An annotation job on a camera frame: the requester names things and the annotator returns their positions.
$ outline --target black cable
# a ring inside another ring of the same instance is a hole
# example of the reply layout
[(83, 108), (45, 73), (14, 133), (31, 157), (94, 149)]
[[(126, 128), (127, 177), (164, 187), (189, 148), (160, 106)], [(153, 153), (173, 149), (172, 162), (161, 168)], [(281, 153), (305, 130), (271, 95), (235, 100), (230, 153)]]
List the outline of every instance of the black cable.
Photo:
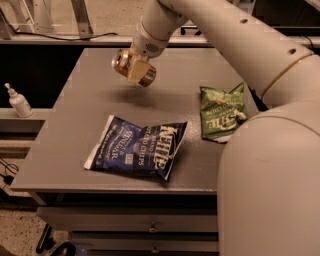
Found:
[(314, 50), (315, 48), (314, 48), (314, 44), (313, 44), (312, 40), (308, 36), (302, 36), (302, 37), (304, 37), (305, 39), (307, 39), (310, 42), (311, 50)]
[(62, 38), (62, 37), (56, 37), (56, 36), (49, 36), (49, 35), (44, 35), (44, 34), (37, 34), (37, 33), (29, 33), (29, 32), (16, 32), (17, 35), (32, 35), (32, 36), (42, 36), (50, 39), (55, 39), (55, 40), (62, 40), (62, 41), (82, 41), (82, 40), (90, 40), (94, 38), (99, 38), (103, 36), (117, 36), (117, 33), (110, 32), (110, 33), (105, 33), (105, 34), (100, 34), (100, 35), (95, 35), (95, 36), (90, 36), (90, 37), (85, 37), (85, 38), (76, 38), (76, 39), (69, 39), (69, 38)]
[(4, 166), (5, 168), (4, 171), (6, 175), (8, 175), (7, 171), (11, 172), (12, 174), (17, 174), (17, 172), (19, 171), (19, 167), (17, 165), (10, 164), (7, 161), (5, 161), (3, 158), (0, 158), (0, 164)]

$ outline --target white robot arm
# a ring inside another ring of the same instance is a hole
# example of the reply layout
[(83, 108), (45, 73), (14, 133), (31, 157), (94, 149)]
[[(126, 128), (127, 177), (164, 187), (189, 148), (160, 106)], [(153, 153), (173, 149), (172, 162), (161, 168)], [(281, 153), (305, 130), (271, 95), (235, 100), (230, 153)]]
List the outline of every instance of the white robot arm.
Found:
[(243, 124), (224, 149), (220, 255), (319, 255), (319, 57), (225, 0), (147, 2), (131, 49), (113, 60), (128, 82), (152, 83), (148, 59), (188, 18), (275, 107)]

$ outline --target kettle chips bag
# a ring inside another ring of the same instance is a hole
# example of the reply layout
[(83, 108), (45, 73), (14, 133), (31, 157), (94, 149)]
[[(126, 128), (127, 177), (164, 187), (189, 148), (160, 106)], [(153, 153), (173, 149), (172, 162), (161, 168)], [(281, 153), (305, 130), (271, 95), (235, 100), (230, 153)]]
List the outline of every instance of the kettle chips bag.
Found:
[(244, 83), (230, 93), (210, 87), (200, 87), (202, 138), (218, 143), (229, 140), (234, 131), (247, 119), (244, 104)]
[(109, 116), (84, 168), (130, 175), (158, 174), (167, 181), (186, 126), (172, 123), (140, 128)]

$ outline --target speckled floor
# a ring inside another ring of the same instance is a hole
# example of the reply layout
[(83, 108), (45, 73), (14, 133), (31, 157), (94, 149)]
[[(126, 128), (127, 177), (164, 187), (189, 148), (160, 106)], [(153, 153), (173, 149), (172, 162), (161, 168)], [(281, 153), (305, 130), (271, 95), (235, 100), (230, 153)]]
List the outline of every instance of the speckled floor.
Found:
[[(34, 212), (0, 210), (0, 244), (17, 256), (39, 255), (36, 254), (36, 247), (45, 225)], [(51, 253), (68, 239), (67, 232), (53, 230), (51, 236), (56, 245), (42, 255)]]

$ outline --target pump bottle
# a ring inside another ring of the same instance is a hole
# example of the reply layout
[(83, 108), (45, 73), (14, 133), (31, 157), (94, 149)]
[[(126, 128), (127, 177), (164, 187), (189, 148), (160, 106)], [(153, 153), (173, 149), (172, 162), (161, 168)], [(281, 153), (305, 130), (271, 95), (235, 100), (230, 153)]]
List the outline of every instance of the pump bottle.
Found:
[(9, 102), (11, 106), (16, 110), (17, 114), (20, 117), (31, 116), (33, 111), (26, 98), (22, 94), (17, 93), (13, 88), (11, 88), (10, 84), (6, 83), (5, 87), (8, 89), (8, 93), (10, 95)]

